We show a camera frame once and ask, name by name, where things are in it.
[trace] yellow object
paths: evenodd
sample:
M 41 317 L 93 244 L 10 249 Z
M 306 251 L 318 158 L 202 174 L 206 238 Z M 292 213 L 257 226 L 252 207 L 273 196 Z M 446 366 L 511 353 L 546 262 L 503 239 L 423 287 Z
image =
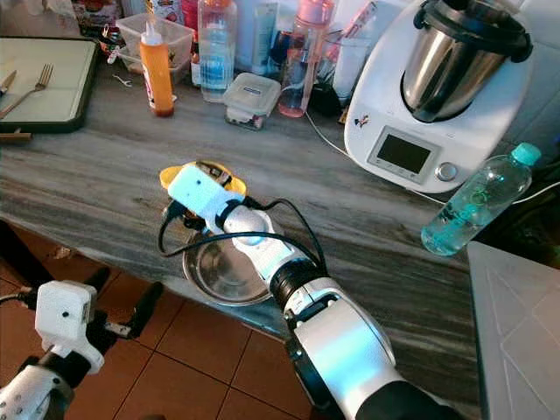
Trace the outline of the yellow object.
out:
M 233 191 L 241 195 L 247 195 L 247 186 L 245 185 L 245 183 L 241 179 L 235 177 L 234 174 L 223 164 L 217 164 L 215 162 L 208 162 L 208 161 L 202 163 L 216 166 L 220 168 L 222 171 L 226 172 L 231 177 L 231 180 L 224 185 L 224 188 L 227 191 Z M 175 177 L 181 171 L 181 169 L 189 165 L 196 165 L 196 162 L 189 162 L 188 164 L 184 164 L 182 166 L 170 166 L 169 168 L 163 169 L 159 173 L 159 182 L 161 183 L 161 186 L 164 189 L 167 189 L 169 187 L 169 184 L 175 179 Z

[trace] green cutting board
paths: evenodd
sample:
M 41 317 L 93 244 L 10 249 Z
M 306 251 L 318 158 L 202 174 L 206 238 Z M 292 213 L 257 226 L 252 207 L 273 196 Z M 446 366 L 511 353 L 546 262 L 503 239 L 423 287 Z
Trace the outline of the green cutting board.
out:
M 53 64 L 45 90 L 29 96 L 0 120 L 0 131 L 68 132 L 85 117 L 91 90 L 97 44 L 90 39 L 0 38 L 0 81 L 17 70 L 0 109 L 33 89 L 44 64 Z

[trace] metal bowl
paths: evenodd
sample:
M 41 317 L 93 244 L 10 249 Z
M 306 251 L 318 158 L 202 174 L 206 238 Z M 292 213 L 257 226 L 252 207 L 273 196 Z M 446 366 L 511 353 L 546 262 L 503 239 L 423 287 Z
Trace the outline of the metal bowl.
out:
M 203 238 L 203 234 L 193 234 L 187 243 Z M 270 297 L 253 263 L 231 240 L 211 242 L 183 253 L 183 272 L 187 280 L 221 305 L 253 305 Z

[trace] blue bottle cap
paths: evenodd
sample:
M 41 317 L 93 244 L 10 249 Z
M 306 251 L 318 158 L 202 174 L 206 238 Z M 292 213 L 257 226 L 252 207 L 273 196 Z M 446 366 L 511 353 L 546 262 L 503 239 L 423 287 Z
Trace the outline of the blue bottle cap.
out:
M 518 162 L 527 166 L 533 166 L 541 157 L 541 151 L 530 143 L 520 143 L 512 150 L 511 156 Z

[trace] stainless steel mixing jug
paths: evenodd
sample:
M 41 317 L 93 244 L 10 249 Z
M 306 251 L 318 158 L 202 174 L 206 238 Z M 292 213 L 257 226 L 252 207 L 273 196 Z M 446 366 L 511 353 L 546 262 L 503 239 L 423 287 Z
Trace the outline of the stainless steel mixing jug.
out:
M 420 32 L 402 77 L 402 98 L 425 123 L 460 114 L 507 58 L 522 62 L 532 51 L 519 22 L 480 0 L 429 0 L 414 25 Z

